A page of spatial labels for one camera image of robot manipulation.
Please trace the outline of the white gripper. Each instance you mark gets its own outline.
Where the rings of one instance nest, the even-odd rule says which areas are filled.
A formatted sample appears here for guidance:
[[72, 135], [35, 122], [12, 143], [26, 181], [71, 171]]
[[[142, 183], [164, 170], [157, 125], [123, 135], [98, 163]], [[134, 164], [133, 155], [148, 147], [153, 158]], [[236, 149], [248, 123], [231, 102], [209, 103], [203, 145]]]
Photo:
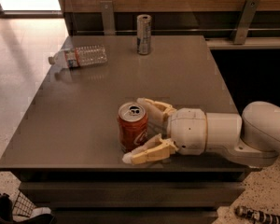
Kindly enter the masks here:
[[206, 146], [206, 115], [201, 109], [176, 109], [165, 102], [148, 98], [136, 100], [147, 112], [148, 122], [155, 127], [164, 128], [167, 124], [167, 134], [170, 138], [163, 139], [157, 134], [142, 146], [123, 155], [126, 164], [142, 164], [151, 161], [161, 161], [176, 154], [201, 155]]

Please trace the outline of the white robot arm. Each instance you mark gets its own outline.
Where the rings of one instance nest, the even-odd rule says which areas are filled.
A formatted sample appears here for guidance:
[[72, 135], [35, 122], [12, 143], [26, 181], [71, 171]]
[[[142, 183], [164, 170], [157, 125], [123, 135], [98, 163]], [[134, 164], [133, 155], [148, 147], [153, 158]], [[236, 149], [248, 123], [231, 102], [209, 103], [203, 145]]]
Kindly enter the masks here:
[[139, 98], [118, 112], [122, 161], [131, 165], [161, 161], [175, 153], [216, 153], [228, 161], [267, 167], [280, 155], [280, 107], [253, 102], [243, 113], [176, 109]]

